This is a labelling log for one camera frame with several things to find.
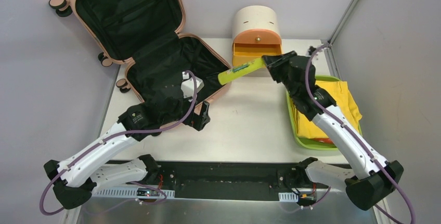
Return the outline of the pink hard-shell suitcase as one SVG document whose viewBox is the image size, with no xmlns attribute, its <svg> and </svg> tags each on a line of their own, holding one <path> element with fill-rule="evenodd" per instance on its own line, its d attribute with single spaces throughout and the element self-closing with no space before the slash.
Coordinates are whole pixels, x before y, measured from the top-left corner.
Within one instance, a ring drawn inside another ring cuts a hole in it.
<svg viewBox="0 0 441 224">
<path fill-rule="evenodd" d="M 184 33 L 181 0 L 49 0 L 60 17 L 75 15 L 101 49 L 108 67 L 125 64 L 121 92 L 132 90 L 141 102 L 179 90 L 181 74 L 191 71 L 203 81 L 197 105 L 213 102 L 230 88 L 218 75 L 230 64 L 202 38 Z"/>
</svg>

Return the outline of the yellow cloth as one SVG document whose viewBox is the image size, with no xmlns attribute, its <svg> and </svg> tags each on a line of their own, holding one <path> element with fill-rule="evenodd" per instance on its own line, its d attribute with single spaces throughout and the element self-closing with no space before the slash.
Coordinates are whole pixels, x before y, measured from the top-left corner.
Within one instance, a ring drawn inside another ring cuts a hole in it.
<svg viewBox="0 0 441 224">
<path fill-rule="evenodd" d="M 325 89 L 335 100 L 337 105 L 341 108 L 342 113 L 347 118 L 348 122 L 359 131 L 359 122 L 362 114 L 349 91 L 348 83 L 346 81 L 321 81 L 316 82 L 318 86 Z M 302 115 L 296 108 L 294 110 L 294 126 L 297 137 L 306 139 L 329 138 L 321 129 L 314 123 L 310 122 L 304 115 Z"/>
</svg>

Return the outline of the cream three-drawer round cabinet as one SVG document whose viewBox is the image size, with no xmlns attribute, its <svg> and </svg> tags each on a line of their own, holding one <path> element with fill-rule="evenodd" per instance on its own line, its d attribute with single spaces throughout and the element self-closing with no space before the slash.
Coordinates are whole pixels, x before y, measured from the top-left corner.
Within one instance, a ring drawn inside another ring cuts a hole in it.
<svg viewBox="0 0 441 224">
<path fill-rule="evenodd" d="M 240 9 L 232 22 L 232 65 L 280 54 L 282 39 L 276 12 L 261 5 Z"/>
</svg>

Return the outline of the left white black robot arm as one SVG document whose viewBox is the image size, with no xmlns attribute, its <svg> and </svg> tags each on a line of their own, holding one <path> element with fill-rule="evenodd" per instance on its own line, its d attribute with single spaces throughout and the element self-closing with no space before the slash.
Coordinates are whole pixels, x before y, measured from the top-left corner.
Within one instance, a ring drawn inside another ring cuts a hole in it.
<svg viewBox="0 0 441 224">
<path fill-rule="evenodd" d="M 195 106 L 192 98 L 168 98 L 157 105 L 140 103 L 129 107 L 108 131 L 82 151 L 63 161 L 44 164 L 51 180 L 44 193 L 52 188 L 63 209 L 74 209 L 103 189 L 128 182 L 154 184 L 159 166 L 150 154 L 111 167 L 104 164 L 147 136 L 157 136 L 179 124 L 202 130 L 210 121 L 210 104 L 202 101 L 200 113 L 194 112 Z"/>
</svg>

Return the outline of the yellow green spray bottle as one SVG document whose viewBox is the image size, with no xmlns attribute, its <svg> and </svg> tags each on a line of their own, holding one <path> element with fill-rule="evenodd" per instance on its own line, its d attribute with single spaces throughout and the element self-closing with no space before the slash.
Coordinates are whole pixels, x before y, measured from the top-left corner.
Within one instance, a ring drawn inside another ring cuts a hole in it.
<svg viewBox="0 0 441 224">
<path fill-rule="evenodd" d="M 221 85 L 225 85 L 262 68 L 266 68 L 265 61 L 263 58 L 256 58 L 252 61 L 219 73 L 217 79 Z"/>
</svg>

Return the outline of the green plastic tray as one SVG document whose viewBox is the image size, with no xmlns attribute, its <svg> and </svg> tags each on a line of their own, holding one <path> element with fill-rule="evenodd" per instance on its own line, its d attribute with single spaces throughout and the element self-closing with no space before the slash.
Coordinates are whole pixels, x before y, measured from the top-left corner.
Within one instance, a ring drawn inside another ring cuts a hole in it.
<svg viewBox="0 0 441 224">
<path fill-rule="evenodd" d="M 321 80 L 321 81 L 342 81 L 337 77 L 334 76 L 326 76 L 326 75 L 317 75 L 316 76 L 316 81 Z M 295 126 L 294 126 L 294 110 L 293 108 L 296 108 L 294 106 L 294 103 L 292 101 L 292 99 L 289 97 L 289 94 L 286 94 L 286 100 L 287 100 L 287 106 L 288 106 L 288 113 L 289 113 L 289 118 L 290 118 L 290 122 L 291 122 L 291 127 L 292 127 L 292 131 L 293 131 L 293 136 L 294 139 L 296 140 L 296 142 L 307 148 L 307 149 L 311 149 L 311 150 L 319 150 L 319 151 L 336 151 L 337 147 L 334 144 L 328 144 L 328 143 L 322 143 L 322 142 L 317 142 L 314 141 L 312 139 L 306 139 L 306 138 L 299 138 L 296 136 L 296 134 L 294 133 L 295 131 Z M 359 131 L 360 134 L 362 133 L 361 131 L 361 127 L 359 124 Z"/>
</svg>

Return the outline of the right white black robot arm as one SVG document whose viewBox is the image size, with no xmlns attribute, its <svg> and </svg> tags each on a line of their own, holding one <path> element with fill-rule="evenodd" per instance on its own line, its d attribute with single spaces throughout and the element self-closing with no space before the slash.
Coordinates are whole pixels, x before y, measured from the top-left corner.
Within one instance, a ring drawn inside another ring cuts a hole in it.
<svg viewBox="0 0 441 224">
<path fill-rule="evenodd" d="M 315 67 L 309 57 L 295 51 L 262 57 L 271 78 L 282 83 L 295 107 L 320 128 L 349 162 L 343 169 L 314 157 L 300 162 L 296 183 L 307 188 L 320 183 L 343 191 L 361 210 L 368 210 L 395 190 L 399 190 L 404 168 L 398 161 L 389 162 L 368 144 L 347 121 L 335 99 L 316 84 Z"/>
</svg>

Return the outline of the red white tie-dye cloth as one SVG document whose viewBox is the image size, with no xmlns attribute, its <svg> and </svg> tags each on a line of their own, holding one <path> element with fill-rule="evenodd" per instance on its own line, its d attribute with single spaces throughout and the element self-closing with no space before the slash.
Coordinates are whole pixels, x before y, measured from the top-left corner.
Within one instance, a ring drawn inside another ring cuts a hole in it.
<svg viewBox="0 0 441 224">
<path fill-rule="evenodd" d="M 317 141 L 317 142 L 333 144 L 333 141 L 331 139 L 329 139 L 329 138 L 316 138 L 314 140 Z"/>
</svg>

